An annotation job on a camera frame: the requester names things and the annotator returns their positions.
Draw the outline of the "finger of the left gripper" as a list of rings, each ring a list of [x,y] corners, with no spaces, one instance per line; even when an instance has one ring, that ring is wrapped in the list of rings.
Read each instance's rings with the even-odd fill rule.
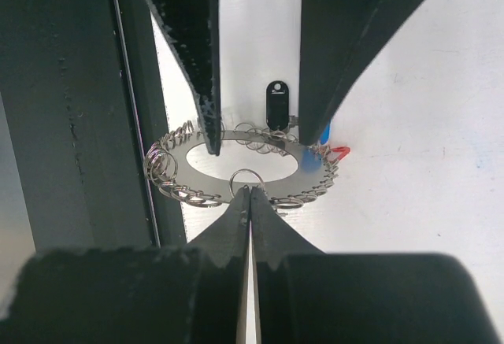
[[[376,55],[424,0],[302,0],[299,139],[314,144]]]
[[[221,152],[219,0],[145,0],[191,89],[209,154]]]

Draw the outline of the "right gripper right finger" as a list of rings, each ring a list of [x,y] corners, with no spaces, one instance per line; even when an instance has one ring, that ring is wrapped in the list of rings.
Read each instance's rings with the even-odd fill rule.
[[[261,343],[497,343],[471,275],[441,253],[325,253],[250,192]]]

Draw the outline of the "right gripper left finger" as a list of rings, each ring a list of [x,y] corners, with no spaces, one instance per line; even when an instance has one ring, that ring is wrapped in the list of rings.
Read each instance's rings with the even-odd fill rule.
[[[4,343],[242,343],[249,187],[183,246],[51,250],[1,309]]]

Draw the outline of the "black key fob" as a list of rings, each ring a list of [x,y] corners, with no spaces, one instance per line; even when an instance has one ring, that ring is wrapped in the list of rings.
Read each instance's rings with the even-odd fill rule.
[[[290,90],[281,80],[272,81],[266,93],[266,124],[270,131],[289,132],[298,124],[298,118],[289,114]]]

